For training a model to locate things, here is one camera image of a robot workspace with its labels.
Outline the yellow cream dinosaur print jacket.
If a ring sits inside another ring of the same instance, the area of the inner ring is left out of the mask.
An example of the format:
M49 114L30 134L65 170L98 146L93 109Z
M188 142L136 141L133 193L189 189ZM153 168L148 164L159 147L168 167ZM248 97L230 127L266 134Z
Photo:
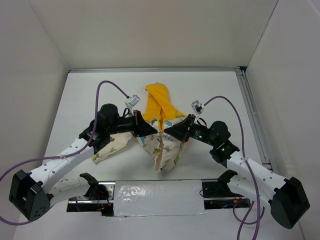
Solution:
M157 133L136 139L153 159L154 170L157 173L169 172L178 163L187 145L164 130L182 122L187 116L172 105L169 91L163 83L149 84L145 90L148 92L148 98L142 117L157 130Z

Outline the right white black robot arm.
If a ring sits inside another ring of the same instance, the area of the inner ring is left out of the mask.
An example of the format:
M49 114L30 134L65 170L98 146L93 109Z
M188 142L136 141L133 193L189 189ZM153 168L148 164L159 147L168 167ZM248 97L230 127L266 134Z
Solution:
M292 229L310 208L310 203L300 180L286 178L265 168L229 140L231 134L223 121L210 127L195 123L190 114L182 122L168 127L164 132L185 143L190 138L212 146L210 155L227 170L219 177L218 190L223 196L242 195L257 205L268 209L273 219L286 229Z

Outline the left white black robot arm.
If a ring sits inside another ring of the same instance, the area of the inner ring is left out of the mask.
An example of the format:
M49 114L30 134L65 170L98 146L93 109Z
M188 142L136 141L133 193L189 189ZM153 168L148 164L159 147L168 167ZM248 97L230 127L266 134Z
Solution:
M142 117L140 111L132 116L120 116L114 104L104 104L94 120L79 137L58 156L29 172L17 171L9 192L9 201L30 222L38 220L53 206L58 195L54 186L83 161L93 157L111 141L111 135L131 133L145 137L157 133Z

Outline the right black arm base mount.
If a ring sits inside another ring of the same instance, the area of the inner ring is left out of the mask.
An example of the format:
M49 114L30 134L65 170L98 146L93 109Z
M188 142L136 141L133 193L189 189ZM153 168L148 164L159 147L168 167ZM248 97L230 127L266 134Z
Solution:
M199 194L203 197L205 210L249 208L250 201L239 194L231 192L227 183L237 174L227 170L217 179L202 180L202 189Z

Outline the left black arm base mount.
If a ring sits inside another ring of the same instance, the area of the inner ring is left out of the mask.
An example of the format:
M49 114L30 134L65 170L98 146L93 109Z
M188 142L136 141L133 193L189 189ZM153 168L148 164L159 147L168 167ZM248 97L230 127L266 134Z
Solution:
M68 213L99 212L104 217L114 216L115 182L98 181L89 173L79 175L89 187L84 195L72 197L68 200Z

